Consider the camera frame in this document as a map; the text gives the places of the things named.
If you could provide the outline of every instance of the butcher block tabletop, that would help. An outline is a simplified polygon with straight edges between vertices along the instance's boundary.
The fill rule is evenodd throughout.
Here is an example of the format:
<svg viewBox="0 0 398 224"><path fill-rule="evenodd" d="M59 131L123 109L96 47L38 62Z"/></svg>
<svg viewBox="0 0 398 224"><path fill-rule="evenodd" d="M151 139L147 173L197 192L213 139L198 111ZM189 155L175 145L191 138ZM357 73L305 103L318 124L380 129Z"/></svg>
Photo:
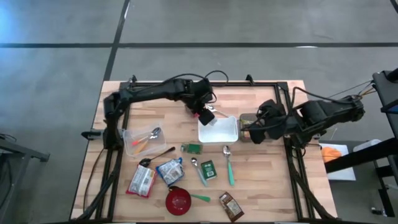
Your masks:
<svg viewBox="0 0 398 224"><path fill-rule="evenodd" d="M290 94L294 86L304 88L302 80L292 80L287 83ZM93 128L105 128L103 99L117 91L119 84L120 82L104 82ZM212 105L217 110L237 118L242 113L255 113L258 106L266 100L275 100L274 89L263 86L226 86L214 88L214 93L218 100ZM299 91L296 94L295 105L308 100L306 94ZM229 184L228 168L222 153L222 146L203 146L203 154L194 157L200 162L212 160L217 172L217 178L208 180L208 187L204 187L190 162L193 155L180 150L182 143L199 143L197 119L187 114L181 101L160 99L131 105L128 129L142 128L159 121L162 122L167 149L174 146L176 150L153 160L149 167L155 169L156 166L171 159L182 157L185 175L175 185L186 189L190 194L211 197L211 202L192 198L192 206L186 214L182 216L170 214L165 207L168 188L160 176L156 177L149 198L126 194L126 189L134 176L138 162L142 158L133 159L124 152L114 207L114 222L230 222L219 201L219 196L226 191L235 198L244 212L237 222L297 220L282 139L258 145L241 141L230 145L234 186ZM76 218L83 212L85 188L93 164L102 148L102 140L90 141L88 145L71 218ZM326 210L336 216L336 208L320 149L316 145L310 145L306 150L304 162L311 191ZM102 153L91 180L86 206L91 203L100 189L105 158L106 150ZM303 193L301 190L299 191L304 216L307 217ZM110 190L105 197L104 217L108 211L109 196Z"/></svg>

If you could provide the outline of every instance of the concrete floor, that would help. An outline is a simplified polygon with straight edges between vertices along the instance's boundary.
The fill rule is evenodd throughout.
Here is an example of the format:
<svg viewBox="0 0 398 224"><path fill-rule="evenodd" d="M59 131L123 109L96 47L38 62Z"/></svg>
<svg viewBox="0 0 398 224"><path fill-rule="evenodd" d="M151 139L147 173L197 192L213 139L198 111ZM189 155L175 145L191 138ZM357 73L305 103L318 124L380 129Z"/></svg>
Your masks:
<svg viewBox="0 0 398 224"><path fill-rule="evenodd" d="M3 0L0 43L112 43L123 3ZM398 42L398 13L389 0L131 0L121 42ZM0 48L0 133L51 153L46 164L30 163L16 223L68 219L87 145L80 133L93 122L110 52ZM330 96L370 80L374 72L396 68L397 55L397 47L119 49L110 80L133 74L164 80L221 69L231 80L248 73L257 80L302 79L307 90ZM363 102L365 117L337 125L333 139L392 137L377 95ZM363 215L368 203L352 204L345 188L333 185L341 218L372 220Z"/></svg>

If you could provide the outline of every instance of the red plastic bowl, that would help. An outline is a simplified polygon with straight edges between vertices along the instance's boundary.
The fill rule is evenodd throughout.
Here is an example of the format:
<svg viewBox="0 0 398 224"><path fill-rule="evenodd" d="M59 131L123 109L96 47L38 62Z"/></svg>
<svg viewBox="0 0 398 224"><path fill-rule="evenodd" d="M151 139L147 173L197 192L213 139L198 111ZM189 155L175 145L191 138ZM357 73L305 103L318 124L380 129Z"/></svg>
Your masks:
<svg viewBox="0 0 398 224"><path fill-rule="evenodd" d="M183 215L191 207L191 195L184 189L174 188L166 197L166 208L173 215Z"/></svg>

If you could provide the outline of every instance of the brown snack bag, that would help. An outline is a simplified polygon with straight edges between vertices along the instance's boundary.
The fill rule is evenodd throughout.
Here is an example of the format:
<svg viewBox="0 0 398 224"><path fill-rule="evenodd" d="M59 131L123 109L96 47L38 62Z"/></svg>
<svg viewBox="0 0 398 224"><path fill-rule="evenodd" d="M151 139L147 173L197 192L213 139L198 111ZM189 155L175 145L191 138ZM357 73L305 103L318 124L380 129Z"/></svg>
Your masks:
<svg viewBox="0 0 398 224"><path fill-rule="evenodd" d="M231 222L235 222L244 215L241 207L228 192L225 192L220 196L220 202Z"/></svg>

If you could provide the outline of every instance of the small green box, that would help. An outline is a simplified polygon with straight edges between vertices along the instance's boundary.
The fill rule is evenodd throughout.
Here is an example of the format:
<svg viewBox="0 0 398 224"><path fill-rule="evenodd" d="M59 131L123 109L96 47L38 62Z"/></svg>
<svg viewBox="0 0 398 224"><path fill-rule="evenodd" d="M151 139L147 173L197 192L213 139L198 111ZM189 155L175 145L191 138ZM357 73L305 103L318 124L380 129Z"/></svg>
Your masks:
<svg viewBox="0 0 398 224"><path fill-rule="evenodd" d="M187 152L190 154L201 154L203 146L201 144L182 144L181 145L181 151L182 152Z"/></svg>
<svg viewBox="0 0 398 224"><path fill-rule="evenodd" d="M200 165L206 180L210 180L217 177L213 161L202 162Z"/></svg>

